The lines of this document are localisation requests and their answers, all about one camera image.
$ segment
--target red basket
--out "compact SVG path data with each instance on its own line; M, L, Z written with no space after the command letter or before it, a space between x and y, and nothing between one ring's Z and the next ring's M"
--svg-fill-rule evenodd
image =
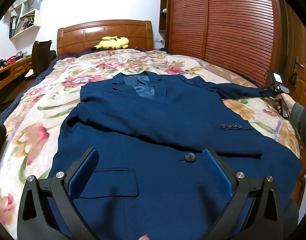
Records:
M8 63L8 65L13 64L15 62L15 56L12 56L11 58L6 60L6 63Z

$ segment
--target hand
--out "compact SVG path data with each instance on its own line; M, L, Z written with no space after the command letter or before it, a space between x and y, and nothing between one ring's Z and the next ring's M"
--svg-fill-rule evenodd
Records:
M294 101L294 99L291 98L290 95L282 93L283 99L286 103L286 106L288 107L289 113L291 113L292 107L294 106L294 104L296 103ZM277 107L277 111L280 113L280 105L279 105L279 100L282 99L282 97L280 96L280 94L278 94L275 97L276 100L276 107Z
M139 240L150 240L150 239L148 238L148 235L145 235L140 237Z

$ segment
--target blue suit jacket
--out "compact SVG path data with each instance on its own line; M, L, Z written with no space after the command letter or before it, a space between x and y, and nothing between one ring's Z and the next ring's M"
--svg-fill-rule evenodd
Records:
M141 97L125 75L90 82L61 126L49 177L65 171L89 147L100 160L74 204L101 240L200 239L227 201L201 159L211 147L249 178L274 177L284 209L301 170L296 156L261 135L222 98L261 97L260 88L214 84L200 77L148 75L153 99ZM242 128L221 128L236 124ZM196 161L184 160L193 152ZM236 225L240 229L248 200ZM66 227L51 203L63 232Z

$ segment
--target jacket collar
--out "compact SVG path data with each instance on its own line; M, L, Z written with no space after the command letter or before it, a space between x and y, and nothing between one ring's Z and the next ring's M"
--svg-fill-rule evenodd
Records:
M162 80L162 76L153 72L143 71L150 78L150 82L154 87L154 99L157 101L164 101L166 98L166 85ZM132 86L126 85L123 77L127 76L123 73L119 73L112 78L112 88L119 90L122 93L137 95L137 92Z

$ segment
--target metal screw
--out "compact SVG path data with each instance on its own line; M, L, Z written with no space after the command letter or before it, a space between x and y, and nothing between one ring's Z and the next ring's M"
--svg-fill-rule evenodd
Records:
M245 177L245 174L242 173L241 171L239 171L239 172L236 173L236 176L237 176L237 178L239 178L239 179L243 179L243 178Z
M29 182L31 182L32 180L34 180L34 176L33 176L33 175L31 175L31 176L28 177L28 181L29 181Z
M62 178L64 176L64 172L63 171L59 171L57 174L56 174L56 177L57 178Z
M274 181L274 179L273 179L272 176L267 176L266 179L267 179L269 182L273 182L273 181Z

